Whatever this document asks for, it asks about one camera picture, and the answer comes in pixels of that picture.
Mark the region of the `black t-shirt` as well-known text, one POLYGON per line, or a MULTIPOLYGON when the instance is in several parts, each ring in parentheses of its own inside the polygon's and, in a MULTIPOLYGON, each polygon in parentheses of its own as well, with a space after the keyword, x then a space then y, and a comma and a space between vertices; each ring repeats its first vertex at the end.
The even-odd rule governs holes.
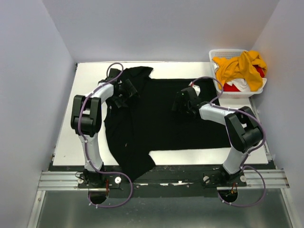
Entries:
POLYGON ((152 79, 151 67, 138 66, 110 76, 130 81, 137 95, 107 99, 105 134, 110 153, 132 181, 155 167, 151 151, 214 149, 230 146, 223 125, 172 111, 188 79, 152 79))

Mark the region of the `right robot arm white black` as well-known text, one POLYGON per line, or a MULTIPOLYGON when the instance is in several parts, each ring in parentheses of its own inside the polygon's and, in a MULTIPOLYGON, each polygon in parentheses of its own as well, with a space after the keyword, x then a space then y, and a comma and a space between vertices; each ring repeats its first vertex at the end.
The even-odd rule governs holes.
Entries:
POLYGON ((218 185, 234 183, 254 147, 265 141, 265 133, 250 107, 230 109, 203 102, 191 86, 176 94, 172 111, 225 126, 231 148, 219 174, 209 179, 218 185))

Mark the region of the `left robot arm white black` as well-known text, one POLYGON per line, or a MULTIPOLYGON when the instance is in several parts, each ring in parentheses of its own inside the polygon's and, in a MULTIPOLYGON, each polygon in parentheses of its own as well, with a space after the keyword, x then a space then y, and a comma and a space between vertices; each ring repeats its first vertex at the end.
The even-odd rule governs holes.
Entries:
POLYGON ((132 98, 136 89, 130 80, 122 80, 123 70, 109 67, 106 78, 86 95, 75 95, 72 105, 70 125, 81 141, 85 164, 83 177, 85 183, 102 187, 105 176, 112 174, 104 169, 99 151, 98 134, 102 126, 102 104, 109 98, 132 98))

